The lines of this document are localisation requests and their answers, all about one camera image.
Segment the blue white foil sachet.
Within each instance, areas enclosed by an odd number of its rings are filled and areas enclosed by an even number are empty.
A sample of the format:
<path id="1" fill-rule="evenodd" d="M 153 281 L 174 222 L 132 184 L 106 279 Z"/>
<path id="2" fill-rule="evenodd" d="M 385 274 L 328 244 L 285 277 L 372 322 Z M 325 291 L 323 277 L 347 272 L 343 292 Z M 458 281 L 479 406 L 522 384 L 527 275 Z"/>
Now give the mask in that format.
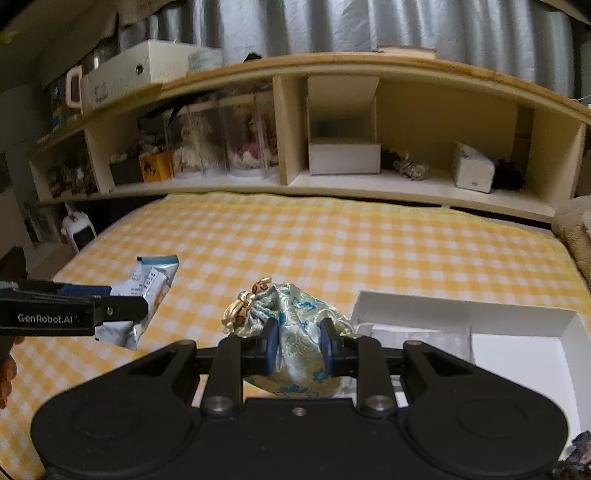
<path id="1" fill-rule="evenodd" d="M 125 298 L 125 313 L 95 329 L 95 339 L 136 350 L 157 308 L 168 293 L 179 267 L 176 255 L 141 256 L 129 277 L 116 284 L 112 296 Z"/>

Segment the blue floral silk pouch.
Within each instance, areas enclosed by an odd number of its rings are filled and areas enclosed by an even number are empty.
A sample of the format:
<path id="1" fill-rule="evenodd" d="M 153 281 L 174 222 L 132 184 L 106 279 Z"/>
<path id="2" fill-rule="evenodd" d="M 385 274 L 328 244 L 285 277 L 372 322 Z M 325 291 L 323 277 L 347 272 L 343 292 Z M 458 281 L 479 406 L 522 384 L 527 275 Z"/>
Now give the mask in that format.
<path id="1" fill-rule="evenodd" d="M 321 350 L 321 322 L 332 320 L 339 335 L 355 332 L 349 319 L 323 300 L 291 283 L 260 279 L 225 309 L 224 332 L 242 338 L 263 332 L 267 321 L 279 325 L 276 363 L 269 376 L 249 375 L 245 381 L 283 398 L 329 398 L 342 380 L 329 376 Z"/>

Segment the dark brown hair scrunchie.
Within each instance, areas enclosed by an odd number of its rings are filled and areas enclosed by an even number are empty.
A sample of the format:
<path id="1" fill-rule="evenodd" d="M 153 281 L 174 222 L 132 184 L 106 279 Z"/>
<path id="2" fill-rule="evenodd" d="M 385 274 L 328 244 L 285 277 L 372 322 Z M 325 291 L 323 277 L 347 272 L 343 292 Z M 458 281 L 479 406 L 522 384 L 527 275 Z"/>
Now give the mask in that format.
<path id="1" fill-rule="evenodd" d="M 591 479 L 591 432 L 586 430 L 577 435 L 565 460 L 560 461 L 553 470 L 559 480 Z"/>

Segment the yellow checked bed sheet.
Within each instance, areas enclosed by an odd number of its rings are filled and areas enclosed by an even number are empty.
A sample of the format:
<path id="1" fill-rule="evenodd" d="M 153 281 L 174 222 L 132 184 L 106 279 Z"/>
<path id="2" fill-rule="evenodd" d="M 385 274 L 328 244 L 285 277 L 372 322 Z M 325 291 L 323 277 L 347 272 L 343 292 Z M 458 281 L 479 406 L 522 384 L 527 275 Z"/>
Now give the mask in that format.
<path id="1" fill-rule="evenodd" d="M 170 195 L 123 215 L 57 275 L 113 285 L 140 256 L 179 270 L 139 352 L 190 338 L 213 346 L 240 291 L 270 277 L 351 314 L 361 291 L 590 312 L 565 246 L 547 233 L 467 213 L 329 198 Z"/>

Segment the yellow small box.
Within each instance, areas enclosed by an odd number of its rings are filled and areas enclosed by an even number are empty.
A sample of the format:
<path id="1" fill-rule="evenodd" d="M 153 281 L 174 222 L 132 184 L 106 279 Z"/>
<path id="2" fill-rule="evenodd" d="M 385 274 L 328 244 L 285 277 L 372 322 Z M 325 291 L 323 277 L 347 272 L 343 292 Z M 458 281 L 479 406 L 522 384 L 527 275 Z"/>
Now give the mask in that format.
<path id="1" fill-rule="evenodd" d="M 144 182 L 161 182 L 173 176 L 170 154 L 163 151 L 157 154 L 143 155 L 139 159 L 140 171 Z"/>

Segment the white shallow cardboard box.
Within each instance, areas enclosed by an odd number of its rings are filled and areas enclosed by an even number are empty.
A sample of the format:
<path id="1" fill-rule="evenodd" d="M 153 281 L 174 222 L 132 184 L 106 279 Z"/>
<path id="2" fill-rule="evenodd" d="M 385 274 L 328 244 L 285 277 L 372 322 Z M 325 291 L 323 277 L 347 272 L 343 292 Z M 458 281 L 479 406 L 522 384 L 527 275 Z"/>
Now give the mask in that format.
<path id="1" fill-rule="evenodd" d="M 572 310 L 363 291 L 353 326 L 410 348 L 404 426 L 465 478 L 522 478 L 590 427 L 590 336 Z"/>

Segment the white tissue box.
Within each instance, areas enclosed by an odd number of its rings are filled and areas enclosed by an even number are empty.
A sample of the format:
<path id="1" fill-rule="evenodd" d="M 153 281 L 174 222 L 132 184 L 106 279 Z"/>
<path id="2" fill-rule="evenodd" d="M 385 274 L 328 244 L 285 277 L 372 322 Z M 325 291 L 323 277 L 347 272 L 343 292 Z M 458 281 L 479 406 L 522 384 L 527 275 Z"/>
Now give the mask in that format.
<path id="1" fill-rule="evenodd" d="M 486 194 L 492 190 L 494 162 L 469 145 L 455 142 L 451 172 L 457 188 Z"/>

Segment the pink doll in clear case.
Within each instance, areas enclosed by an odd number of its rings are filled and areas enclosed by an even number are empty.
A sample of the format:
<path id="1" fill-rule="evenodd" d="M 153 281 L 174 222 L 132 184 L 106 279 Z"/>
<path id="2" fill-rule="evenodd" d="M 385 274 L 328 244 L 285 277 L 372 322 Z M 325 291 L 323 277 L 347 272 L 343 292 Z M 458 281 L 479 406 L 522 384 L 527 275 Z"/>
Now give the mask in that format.
<path id="1" fill-rule="evenodd" d="M 256 94 L 223 99 L 221 120 L 228 173 L 245 179 L 266 178 L 270 152 Z"/>

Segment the wooden headboard shelf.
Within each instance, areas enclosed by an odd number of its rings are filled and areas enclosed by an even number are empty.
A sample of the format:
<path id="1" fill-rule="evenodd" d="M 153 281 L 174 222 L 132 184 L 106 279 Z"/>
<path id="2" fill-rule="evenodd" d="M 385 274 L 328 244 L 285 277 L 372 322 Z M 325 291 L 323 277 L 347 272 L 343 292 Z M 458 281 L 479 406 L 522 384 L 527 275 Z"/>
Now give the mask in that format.
<path id="1" fill-rule="evenodd" d="M 587 106 L 438 59 L 252 60 L 105 101 L 39 140 L 38 199 L 235 191 L 373 198 L 550 222 L 575 193 Z"/>

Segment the white storage box on shelf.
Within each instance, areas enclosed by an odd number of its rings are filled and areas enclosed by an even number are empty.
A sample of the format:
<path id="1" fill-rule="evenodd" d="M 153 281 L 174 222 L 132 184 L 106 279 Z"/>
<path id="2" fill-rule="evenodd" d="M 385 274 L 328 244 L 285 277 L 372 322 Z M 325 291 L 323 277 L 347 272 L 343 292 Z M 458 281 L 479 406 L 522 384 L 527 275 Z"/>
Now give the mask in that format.
<path id="1" fill-rule="evenodd" d="M 184 77 L 189 72 L 189 57 L 204 52 L 211 48 L 147 40 L 115 55 L 81 77 L 82 114 L 151 85 Z"/>

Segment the open white small box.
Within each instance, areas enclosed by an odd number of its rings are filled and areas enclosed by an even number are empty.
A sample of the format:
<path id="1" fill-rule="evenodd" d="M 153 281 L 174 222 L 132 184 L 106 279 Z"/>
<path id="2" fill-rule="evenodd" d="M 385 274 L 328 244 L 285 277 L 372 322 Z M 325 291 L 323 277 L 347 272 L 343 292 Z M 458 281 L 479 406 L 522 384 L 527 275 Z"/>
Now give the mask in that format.
<path id="1" fill-rule="evenodd" d="M 308 77 L 308 165 L 312 175 L 381 172 L 379 83 L 377 76 Z"/>

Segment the beige fluffy blanket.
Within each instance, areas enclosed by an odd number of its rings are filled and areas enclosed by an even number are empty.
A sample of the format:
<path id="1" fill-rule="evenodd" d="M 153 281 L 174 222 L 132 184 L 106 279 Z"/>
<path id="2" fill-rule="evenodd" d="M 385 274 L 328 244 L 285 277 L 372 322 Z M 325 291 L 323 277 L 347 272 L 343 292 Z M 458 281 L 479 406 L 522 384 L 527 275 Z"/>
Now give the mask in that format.
<path id="1" fill-rule="evenodd" d="M 587 285 L 591 284 L 591 199 L 569 199 L 555 213 L 553 233 L 565 244 Z"/>

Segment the roll of tape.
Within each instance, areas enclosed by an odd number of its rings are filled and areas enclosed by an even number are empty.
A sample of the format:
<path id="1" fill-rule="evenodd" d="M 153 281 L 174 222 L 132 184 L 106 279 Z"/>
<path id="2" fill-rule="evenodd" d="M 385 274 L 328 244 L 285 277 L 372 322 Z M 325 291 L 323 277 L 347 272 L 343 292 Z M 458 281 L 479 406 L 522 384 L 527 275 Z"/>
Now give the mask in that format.
<path id="1" fill-rule="evenodd" d="M 202 48 L 187 56 L 187 73 L 214 70 L 224 65 L 223 51 L 217 48 Z"/>

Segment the book on shelf top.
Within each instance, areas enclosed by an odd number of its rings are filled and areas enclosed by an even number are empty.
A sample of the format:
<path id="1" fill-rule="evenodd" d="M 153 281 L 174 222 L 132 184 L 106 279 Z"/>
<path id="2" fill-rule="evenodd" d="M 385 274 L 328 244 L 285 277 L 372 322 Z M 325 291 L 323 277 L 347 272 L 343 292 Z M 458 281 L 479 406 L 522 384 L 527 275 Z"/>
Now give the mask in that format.
<path id="1" fill-rule="evenodd" d="M 425 47 L 413 47 L 407 45 L 391 45 L 391 46 L 380 46 L 376 49 L 377 53 L 385 55 L 398 56 L 398 57 L 409 57 L 419 59 L 436 59 L 437 50 Z"/>

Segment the silver curtain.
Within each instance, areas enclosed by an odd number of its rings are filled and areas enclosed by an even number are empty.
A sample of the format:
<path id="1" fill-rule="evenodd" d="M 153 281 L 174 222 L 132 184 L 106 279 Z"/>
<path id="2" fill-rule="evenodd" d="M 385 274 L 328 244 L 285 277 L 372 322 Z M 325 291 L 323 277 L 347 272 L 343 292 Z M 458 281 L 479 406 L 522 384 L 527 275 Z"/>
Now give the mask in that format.
<path id="1" fill-rule="evenodd" d="M 570 97 L 569 17 L 539 1 L 172 1 L 120 24 L 119 50 L 145 40 L 221 48 L 228 63 L 403 45 L 500 71 Z"/>

